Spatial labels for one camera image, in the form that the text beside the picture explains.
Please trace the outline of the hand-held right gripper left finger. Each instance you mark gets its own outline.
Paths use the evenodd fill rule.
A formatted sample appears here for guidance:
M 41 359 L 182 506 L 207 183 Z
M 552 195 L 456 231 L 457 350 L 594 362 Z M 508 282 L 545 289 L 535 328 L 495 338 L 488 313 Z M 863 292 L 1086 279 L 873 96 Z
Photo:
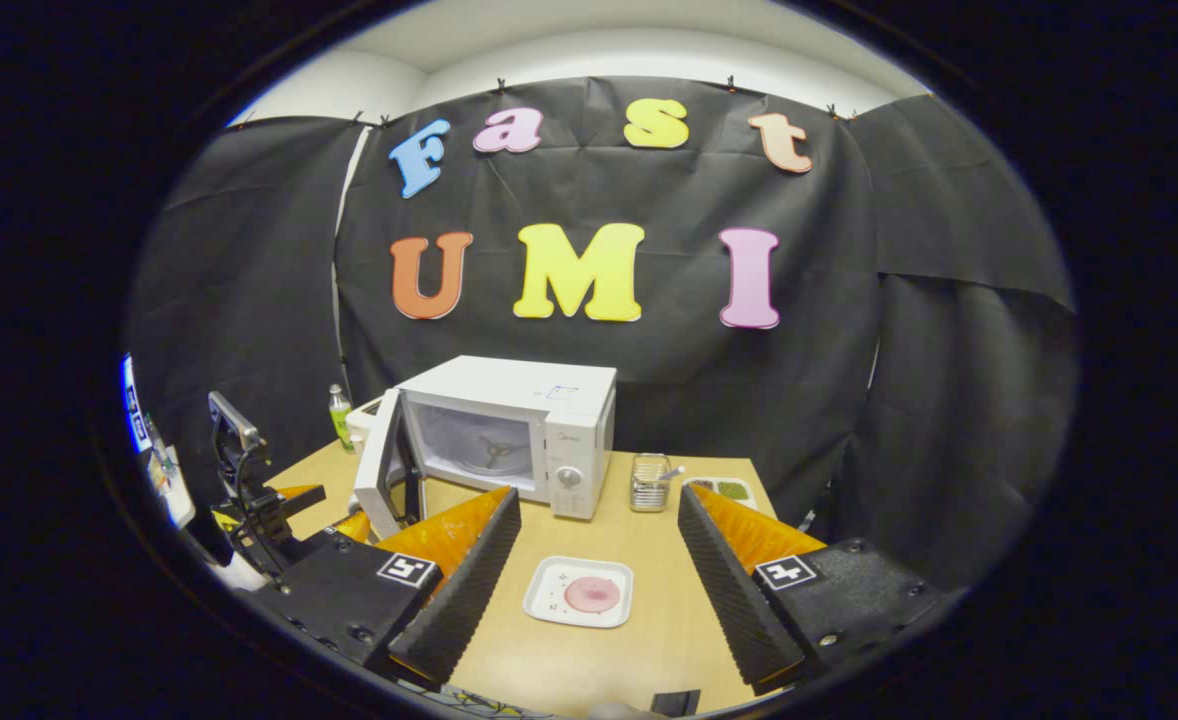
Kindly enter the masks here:
M 446 683 L 492 597 L 521 530 L 519 495 L 501 487 L 378 544 L 327 528 L 315 551 L 250 601 L 371 673 Z

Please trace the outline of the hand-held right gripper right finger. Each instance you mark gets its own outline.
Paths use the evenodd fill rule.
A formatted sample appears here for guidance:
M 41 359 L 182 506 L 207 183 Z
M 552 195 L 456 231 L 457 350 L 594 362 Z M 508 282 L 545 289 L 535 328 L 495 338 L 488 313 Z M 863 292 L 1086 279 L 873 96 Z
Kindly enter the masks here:
M 757 694 L 869 662 L 942 602 L 867 539 L 826 544 L 703 485 L 682 488 L 677 524 Z

